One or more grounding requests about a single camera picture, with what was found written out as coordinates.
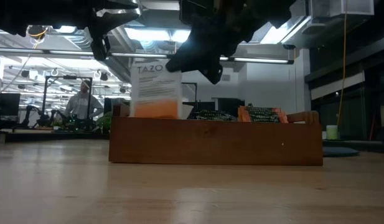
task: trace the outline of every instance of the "ceiling light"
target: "ceiling light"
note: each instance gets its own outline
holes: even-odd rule
[[[97,70],[94,74],[93,74],[93,78],[100,78],[101,77],[101,72],[99,70]]]
[[[164,54],[137,54],[137,53],[111,53],[112,56],[119,57],[140,57],[140,58],[167,58]]]
[[[52,76],[57,76],[57,75],[59,74],[59,72],[58,72],[57,69],[55,68],[55,69],[53,69],[53,70],[50,72],[50,74],[51,74]]]
[[[2,93],[20,93],[21,95],[26,96],[43,96],[44,93],[28,93],[28,92],[20,92],[20,91],[4,91]],[[74,94],[69,93],[47,93],[47,96],[74,96]],[[129,97],[129,93],[125,95],[105,95],[107,98],[115,98],[115,97]]]
[[[27,53],[27,54],[43,54],[43,50],[34,50],[34,49],[10,49],[10,48],[1,48],[0,52],[6,53]]]
[[[56,84],[58,84],[58,85],[62,85],[62,84],[63,84],[63,83],[61,83],[61,82],[59,82],[59,81],[57,81],[57,80],[53,80],[52,78],[48,79],[48,81],[49,81],[49,82],[54,82],[54,83],[56,83]]]
[[[46,102],[60,102],[60,99],[46,99]]]
[[[119,92],[120,93],[126,93],[127,92],[127,89],[125,88],[125,87],[120,87],[120,89],[119,89]]]
[[[34,106],[34,107],[36,107],[36,108],[40,108],[40,106],[38,106],[38,105],[30,104],[30,106]]]
[[[100,80],[107,81],[109,77],[107,76],[107,72],[102,72],[100,75]]]
[[[265,37],[261,40],[261,44],[277,44],[288,34],[288,23],[283,24],[279,29],[274,26],[270,28]]]
[[[73,91],[73,88],[70,86],[60,86],[61,89],[67,90],[67,91]]]
[[[130,100],[131,99],[130,96],[124,96],[124,95],[110,95],[110,96],[106,95],[105,98],[109,98],[109,99],[123,98],[125,100]]]
[[[62,26],[60,29],[56,29],[57,32],[61,32],[63,34],[72,34],[77,30],[77,27],[73,26]]]
[[[155,29],[132,29],[125,28],[128,37],[139,41],[169,40],[169,34],[166,30]]]
[[[288,60],[263,59],[263,58],[235,58],[235,62],[253,62],[253,63],[289,63]]]
[[[172,35],[172,41],[175,42],[185,42],[190,35],[190,30],[177,30],[174,32],[174,35]]]
[[[28,78],[29,75],[30,75],[30,71],[28,71],[28,70],[23,70],[22,73],[21,73],[21,76],[23,78]]]
[[[291,31],[282,41],[281,43],[286,43],[292,36],[296,35],[296,33],[302,29],[309,21],[311,20],[311,16],[306,17],[293,31]]]

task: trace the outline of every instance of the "computer monitor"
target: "computer monitor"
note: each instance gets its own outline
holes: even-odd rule
[[[12,128],[19,116],[20,93],[0,94],[0,128]]]

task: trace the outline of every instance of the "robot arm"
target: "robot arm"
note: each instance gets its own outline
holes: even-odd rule
[[[242,41],[267,22],[276,28],[291,18],[296,0],[180,0],[180,19],[192,25],[189,38],[167,64],[170,72],[200,71],[211,83],[222,76],[220,57],[232,56]]]
[[[0,0],[0,29],[26,36],[28,25],[88,28],[97,60],[110,49],[107,32],[135,20],[136,13],[98,17],[101,9],[136,9],[132,0]],[[296,0],[179,0],[180,20],[192,26],[189,38],[166,65],[168,71],[200,71],[213,84],[222,76],[220,57],[232,56],[238,44],[249,42],[267,22],[276,28],[291,17]]]
[[[97,60],[105,60],[110,49],[107,33],[139,17],[136,13],[111,14],[98,17],[102,9],[136,9],[131,0],[0,0],[0,29],[22,37],[29,25],[88,28],[93,39],[91,48]]]

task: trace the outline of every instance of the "wooden tray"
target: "wooden tray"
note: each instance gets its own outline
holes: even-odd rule
[[[316,112],[288,115],[307,124],[113,117],[109,161],[143,164],[321,166]]]

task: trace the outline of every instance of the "desk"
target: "desk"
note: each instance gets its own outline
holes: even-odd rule
[[[384,154],[323,167],[110,164],[108,144],[0,146],[0,224],[384,223]]]

